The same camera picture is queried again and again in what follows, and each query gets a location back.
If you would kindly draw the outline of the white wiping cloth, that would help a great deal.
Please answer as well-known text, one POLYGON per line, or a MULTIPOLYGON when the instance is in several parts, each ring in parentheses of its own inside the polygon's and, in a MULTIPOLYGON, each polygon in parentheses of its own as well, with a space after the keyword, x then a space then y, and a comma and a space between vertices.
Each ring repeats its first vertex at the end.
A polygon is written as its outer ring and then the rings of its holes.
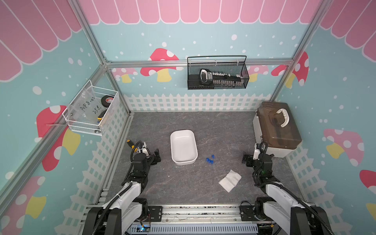
POLYGON ((219 181, 220 186, 228 193, 238 184, 238 182, 242 179, 242 176, 230 170, 229 173, 219 181))

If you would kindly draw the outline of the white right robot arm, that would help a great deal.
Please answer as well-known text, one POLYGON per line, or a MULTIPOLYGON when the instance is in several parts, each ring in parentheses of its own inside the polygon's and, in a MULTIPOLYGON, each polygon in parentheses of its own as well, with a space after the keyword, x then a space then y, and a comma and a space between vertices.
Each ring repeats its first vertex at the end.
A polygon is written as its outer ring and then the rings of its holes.
POLYGON ((254 170, 255 186, 266 194, 256 199, 254 217, 260 221, 270 218, 288 235, 333 235, 325 210, 303 201, 273 175, 273 157, 262 153, 255 160, 243 154, 242 163, 254 170))

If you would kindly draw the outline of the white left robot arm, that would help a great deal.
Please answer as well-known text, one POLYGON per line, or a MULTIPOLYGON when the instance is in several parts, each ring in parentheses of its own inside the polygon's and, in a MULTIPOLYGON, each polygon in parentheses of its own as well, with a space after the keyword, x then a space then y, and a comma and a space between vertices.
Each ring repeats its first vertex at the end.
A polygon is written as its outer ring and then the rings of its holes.
POLYGON ((161 220, 161 207, 148 206, 147 199, 140 195, 148 183, 150 167, 161 161, 159 150, 153 154, 147 148, 131 152, 131 166, 122 182, 121 190, 101 207, 89 210, 82 234, 84 235, 129 235, 127 231, 134 222, 140 225, 137 231, 148 233, 151 222, 161 220))

